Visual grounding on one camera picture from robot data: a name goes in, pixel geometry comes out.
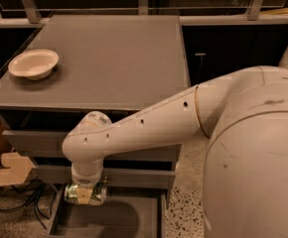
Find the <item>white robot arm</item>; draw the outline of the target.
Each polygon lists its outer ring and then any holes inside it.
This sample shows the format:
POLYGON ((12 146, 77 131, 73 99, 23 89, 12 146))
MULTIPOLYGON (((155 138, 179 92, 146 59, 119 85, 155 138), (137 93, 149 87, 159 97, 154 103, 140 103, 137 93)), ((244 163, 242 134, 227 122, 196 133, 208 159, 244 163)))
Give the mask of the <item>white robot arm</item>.
POLYGON ((288 238, 288 69, 256 66, 112 123, 87 114, 63 141, 72 179, 96 184, 106 156, 210 139, 206 238, 288 238))

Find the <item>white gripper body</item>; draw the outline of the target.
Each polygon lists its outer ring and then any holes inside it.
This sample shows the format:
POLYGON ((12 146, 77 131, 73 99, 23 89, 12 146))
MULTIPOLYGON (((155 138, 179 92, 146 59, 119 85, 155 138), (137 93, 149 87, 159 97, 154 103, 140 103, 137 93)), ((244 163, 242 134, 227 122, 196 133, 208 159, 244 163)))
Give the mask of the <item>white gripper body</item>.
POLYGON ((72 165, 72 181, 81 186, 95 186, 101 178, 103 166, 72 165))

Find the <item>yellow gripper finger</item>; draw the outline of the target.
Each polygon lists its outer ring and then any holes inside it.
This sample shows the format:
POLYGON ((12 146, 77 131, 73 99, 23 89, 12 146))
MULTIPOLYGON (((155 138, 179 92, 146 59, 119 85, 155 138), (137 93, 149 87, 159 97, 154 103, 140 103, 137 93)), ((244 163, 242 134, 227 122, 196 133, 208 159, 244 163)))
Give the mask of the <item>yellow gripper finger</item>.
POLYGON ((76 198, 78 204, 89 204, 92 195, 92 189, 78 186, 76 189, 76 198))

